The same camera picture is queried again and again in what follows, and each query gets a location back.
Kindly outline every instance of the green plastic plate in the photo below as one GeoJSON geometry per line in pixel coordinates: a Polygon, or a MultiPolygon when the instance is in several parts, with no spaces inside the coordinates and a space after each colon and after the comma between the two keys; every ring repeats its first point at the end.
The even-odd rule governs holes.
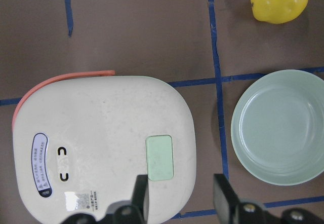
{"type": "Polygon", "coordinates": [[[299,70],[270,73],[238,101],[231,123],[235,153],[255,177],[294,185],[324,171],[324,81],[299,70]]]}

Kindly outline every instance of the yellow toy fruit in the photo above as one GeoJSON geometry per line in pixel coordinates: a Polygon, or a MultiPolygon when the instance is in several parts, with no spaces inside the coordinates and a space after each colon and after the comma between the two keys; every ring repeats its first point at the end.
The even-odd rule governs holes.
{"type": "Polygon", "coordinates": [[[308,0],[251,0],[254,17],[259,21],[281,24],[297,18],[308,0]]]}

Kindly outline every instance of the green button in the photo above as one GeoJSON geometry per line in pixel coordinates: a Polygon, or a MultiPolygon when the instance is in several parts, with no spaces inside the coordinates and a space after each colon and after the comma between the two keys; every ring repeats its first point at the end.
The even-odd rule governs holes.
{"type": "Polygon", "coordinates": [[[173,178],[172,138],[157,135],[146,138],[147,175],[152,181],[173,178]]]}

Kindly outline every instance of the blue tape line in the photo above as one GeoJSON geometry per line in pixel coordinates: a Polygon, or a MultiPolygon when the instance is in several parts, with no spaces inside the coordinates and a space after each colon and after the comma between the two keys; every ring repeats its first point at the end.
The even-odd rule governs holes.
{"type": "Polygon", "coordinates": [[[220,134],[220,141],[221,141],[222,166],[223,166],[223,174],[228,179],[229,174],[228,174],[226,133],[225,133],[225,120],[224,120],[223,87],[222,87],[222,76],[221,76],[221,68],[219,63],[219,56],[216,48],[217,33],[216,33],[216,16],[214,10],[214,0],[208,0],[208,9],[209,9],[209,21],[211,25],[213,61],[214,61],[215,79],[216,79],[217,112],[218,112],[219,134],[220,134]]]}
{"type": "Polygon", "coordinates": [[[316,202],[322,202],[322,201],[324,201],[324,196],[295,199],[295,200],[277,201],[277,202],[265,203],[264,205],[266,208],[274,208],[274,207],[282,207],[282,206],[287,206],[287,205],[300,205],[300,204],[316,203],[316,202]]]}
{"type": "MultiPolygon", "coordinates": [[[[324,196],[269,202],[269,203],[264,203],[264,205],[266,208],[275,208],[275,207],[283,207],[283,206],[290,206],[290,205],[310,204],[310,203],[316,203],[316,202],[324,202],[324,196]]],[[[181,219],[181,218],[198,217],[198,216],[205,216],[205,215],[216,215],[216,214],[217,213],[215,210],[199,210],[199,211],[188,212],[183,215],[178,213],[171,219],[181,219]]]]}
{"type": "Polygon", "coordinates": [[[0,106],[15,105],[18,104],[21,98],[12,98],[0,100],[0,106]]]}
{"type": "Polygon", "coordinates": [[[257,80],[265,75],[265,73],[248,73],[238,74],[236,76],[225,76],[222,77],[222,82],[257,80]]]}
{"type": "Polygon", "coordinates": [[[65,11],[66,11],[66,21],[67,21],[67,28],[69,31],[69,37],[71,37],[73,31],[73,15],[72,15],[72,8],[71,8],[71,0],[65,0],[65,11]]]}
{"type": "Polygon", "coordinates": [[[189,81],[174,81],[168,84],[172,87],[185,87],[185,86],[199,86],[199,85],[210,85],[215,83],[215,78],[207,78],[200,80],[189,80],[189,81]]]}
{"type": "Polygon", "coordinates": [[[187,212],[183,215],[178,213],[171,219],[182,219],[182,218],[198,217],[198,216],[205,216],[205,215],[216,215],[216,210],[199,210],[199,211],[187,212]]]}
{"type": "MultiPolygon", "coordinates": [[[[324,72],[324,67],[314,67],[314,68],[301,68],[299,70],[306,71],[309,73],[324,72]]],[[[231,81],[245,81],[245,80],[257,80],[263,76],[265,73],[248,73],[248,74],[238,74],[235,76],[225,76],[222,77],[222,82],[227,83],[231,81]]],[[[168,84],[172,87],[186,87],[186,86],[198,86],[198,85],[211,85],[216,82],[215,78],[199,79],[199,80],[188,80],[188,81],[174,81],[168,84]]],[[[0,106],[14,105],[18,104],[21,98],[11,98],[0,100],[0,106]]]]}
{"type": "Polygon", "coordinates": [[[324,67],[314,67],[314,68],[301,68],[299,70],[315,73],[315,72],[324,72],[324,67]]]}

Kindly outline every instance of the label sticker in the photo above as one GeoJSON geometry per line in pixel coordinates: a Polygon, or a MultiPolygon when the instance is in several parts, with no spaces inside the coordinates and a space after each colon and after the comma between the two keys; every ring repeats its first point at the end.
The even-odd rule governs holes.
{"type": "Polygon", "coordinates": [[[89,193],[64,192],[64,194],[67,211],[98,210],[97,191],[90,191],[89,193]]]}
{"type": "Polygon", "coordinates": [[[48,138],[43,133],[34,136],[31,151],[31,166],[35,185],[40,196],[47,198],[52,194],[52,188],[46,173],[46,151],[48,138]]]}

